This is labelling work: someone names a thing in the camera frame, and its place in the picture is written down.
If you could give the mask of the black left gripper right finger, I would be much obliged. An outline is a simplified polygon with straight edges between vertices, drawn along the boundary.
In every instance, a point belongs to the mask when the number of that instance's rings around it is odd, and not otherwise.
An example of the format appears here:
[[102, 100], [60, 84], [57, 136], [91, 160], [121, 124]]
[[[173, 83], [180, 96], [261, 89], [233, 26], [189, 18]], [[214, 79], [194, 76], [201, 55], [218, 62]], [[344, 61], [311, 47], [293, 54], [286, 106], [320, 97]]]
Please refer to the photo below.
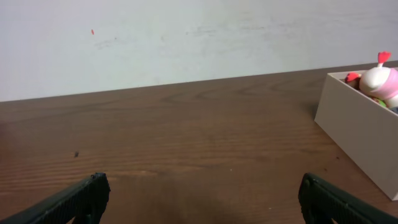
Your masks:
[[306, 224], [397, 224], [397, 218], [339, 189], [312, 173], [298, 192]]

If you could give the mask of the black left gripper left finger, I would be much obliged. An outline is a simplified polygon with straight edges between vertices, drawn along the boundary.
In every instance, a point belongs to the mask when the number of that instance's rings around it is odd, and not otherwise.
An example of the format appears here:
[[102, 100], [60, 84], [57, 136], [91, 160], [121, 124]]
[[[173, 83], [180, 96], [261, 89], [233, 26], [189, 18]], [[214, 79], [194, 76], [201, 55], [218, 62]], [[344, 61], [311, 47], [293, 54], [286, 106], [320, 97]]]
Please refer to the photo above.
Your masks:
[[43, 201], [1, 220], [3, 224], [99, 224], [109, 201], [105, 173], [97, 172]]

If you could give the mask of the green numbered ball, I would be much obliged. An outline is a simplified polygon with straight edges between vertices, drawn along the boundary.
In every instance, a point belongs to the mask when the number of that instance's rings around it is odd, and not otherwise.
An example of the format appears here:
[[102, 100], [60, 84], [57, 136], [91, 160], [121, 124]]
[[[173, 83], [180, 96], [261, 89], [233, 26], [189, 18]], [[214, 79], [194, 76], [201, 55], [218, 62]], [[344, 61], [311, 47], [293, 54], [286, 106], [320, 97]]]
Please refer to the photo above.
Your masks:
[[382, 101], [382, 100], [380, 100], [379, 98], [372, 97], [371, 99], [372, 99], [373, 101], [375, 101], [377, 104], [379, 104], [379, 105], [381, 105], [381, 106], [387, 108], [387, 105], [385, 104], [385, 102]]

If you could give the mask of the pink white plush toy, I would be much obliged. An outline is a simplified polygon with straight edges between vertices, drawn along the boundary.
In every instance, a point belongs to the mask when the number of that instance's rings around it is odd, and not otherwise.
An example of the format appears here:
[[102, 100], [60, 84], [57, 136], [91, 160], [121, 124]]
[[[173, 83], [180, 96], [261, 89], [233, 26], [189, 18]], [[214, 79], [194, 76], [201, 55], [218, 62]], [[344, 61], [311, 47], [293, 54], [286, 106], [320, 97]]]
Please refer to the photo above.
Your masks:
[[379, 52], [376, 67], [362, 74], [349, 72], [344, 82], [368, 97], [379, 98], [389, 109], [397, 107], [397, 69], [384, 66], [390, 57], [390, 52]]

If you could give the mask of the yellow grey toy truck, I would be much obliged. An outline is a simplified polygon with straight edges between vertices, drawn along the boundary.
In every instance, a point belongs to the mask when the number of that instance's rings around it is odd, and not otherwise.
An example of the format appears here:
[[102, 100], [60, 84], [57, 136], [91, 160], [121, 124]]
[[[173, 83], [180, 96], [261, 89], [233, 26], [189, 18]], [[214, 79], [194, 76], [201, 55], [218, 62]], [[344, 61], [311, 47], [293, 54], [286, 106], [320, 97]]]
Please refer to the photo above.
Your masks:
[[398, 107], [390, 108], [390, 110], [395, 112], [396, 114], [398, 113]]

